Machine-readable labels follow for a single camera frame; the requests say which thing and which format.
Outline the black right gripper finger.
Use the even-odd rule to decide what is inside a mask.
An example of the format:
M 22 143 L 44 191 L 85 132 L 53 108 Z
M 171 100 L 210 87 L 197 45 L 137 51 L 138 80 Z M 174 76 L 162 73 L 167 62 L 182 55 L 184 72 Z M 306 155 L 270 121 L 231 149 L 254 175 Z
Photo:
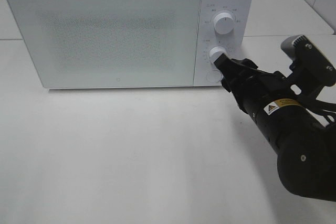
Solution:
M 234 77 L 236 75 L 236 60 L 225 54 L 221 54 L 214 61 L 214 65 L 224 77 Z

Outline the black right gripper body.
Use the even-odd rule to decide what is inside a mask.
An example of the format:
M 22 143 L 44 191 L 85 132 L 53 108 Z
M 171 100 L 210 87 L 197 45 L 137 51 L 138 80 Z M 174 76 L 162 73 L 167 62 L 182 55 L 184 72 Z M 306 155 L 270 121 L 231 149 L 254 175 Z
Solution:
M 247 114 L 295 114 L 299 111 L 299 102 L 287 78 L 279 71 L 261 71 L 249 59 L 236 60 L 236 75 L 224 77 L 223 86 Z

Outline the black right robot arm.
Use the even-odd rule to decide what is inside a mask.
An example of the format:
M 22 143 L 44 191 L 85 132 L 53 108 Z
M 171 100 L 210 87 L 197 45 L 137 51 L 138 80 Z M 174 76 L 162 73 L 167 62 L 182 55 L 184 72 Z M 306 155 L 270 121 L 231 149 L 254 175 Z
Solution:
M 277 155 L 281 183 L 302 197 L 335 201 L 335 125 L 323 126 L 281 72 L 258 70 L 249 59 L 221 54 L 214 65 L 222 86 L 250 116 Z

